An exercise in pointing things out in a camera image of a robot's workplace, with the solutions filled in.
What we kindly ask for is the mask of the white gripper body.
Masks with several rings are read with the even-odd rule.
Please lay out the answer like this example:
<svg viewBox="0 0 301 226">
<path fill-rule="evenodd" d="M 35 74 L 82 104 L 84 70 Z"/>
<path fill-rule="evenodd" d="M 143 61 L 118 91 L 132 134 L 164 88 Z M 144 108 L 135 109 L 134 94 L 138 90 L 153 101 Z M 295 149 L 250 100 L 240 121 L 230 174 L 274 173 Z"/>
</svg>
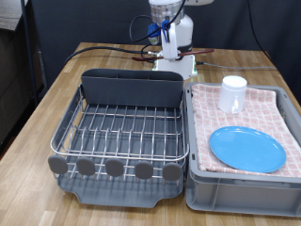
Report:
<svg viewBox="0 0 301 226">
<path fill-rule="evenodd" d="M 176 59 L 178 48 L 175 24 L 170 24 L 169 21 L 162 22 L 161 39 L 164 59 Z"/>
</svg>

